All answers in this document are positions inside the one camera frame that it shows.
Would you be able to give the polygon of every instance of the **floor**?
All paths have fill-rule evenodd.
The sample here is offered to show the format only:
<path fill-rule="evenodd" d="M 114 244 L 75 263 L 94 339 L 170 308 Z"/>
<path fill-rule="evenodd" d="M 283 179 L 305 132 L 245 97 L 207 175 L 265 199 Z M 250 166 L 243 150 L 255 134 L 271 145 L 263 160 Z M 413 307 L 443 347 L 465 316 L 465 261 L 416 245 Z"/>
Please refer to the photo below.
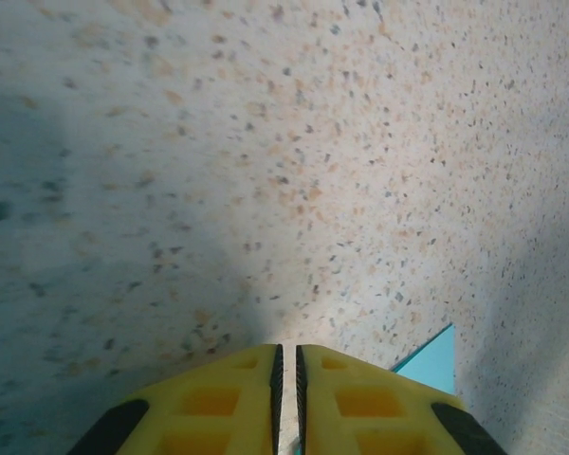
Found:
<path fill-rule="evenodd" d="M 569 0 L 0 2 L 0 453 L 450 322 L 479 420 L 569 454 Z"/>

